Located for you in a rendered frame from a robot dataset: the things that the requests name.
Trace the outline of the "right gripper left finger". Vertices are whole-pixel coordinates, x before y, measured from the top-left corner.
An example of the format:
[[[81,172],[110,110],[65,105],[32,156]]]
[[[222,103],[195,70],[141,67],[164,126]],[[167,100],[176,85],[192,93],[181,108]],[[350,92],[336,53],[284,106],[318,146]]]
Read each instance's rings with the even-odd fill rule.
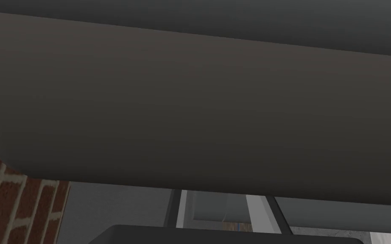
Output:
[[[163,227],[184,227],[186,198],[186,190],[171,190]]]

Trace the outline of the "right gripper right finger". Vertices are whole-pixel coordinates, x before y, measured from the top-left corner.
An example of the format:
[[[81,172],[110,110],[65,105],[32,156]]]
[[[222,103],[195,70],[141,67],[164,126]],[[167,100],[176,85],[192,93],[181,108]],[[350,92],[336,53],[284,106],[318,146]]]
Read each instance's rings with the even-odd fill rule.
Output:
[[[293,232],[273,196],[246,195],[252,231],[288,234]]]

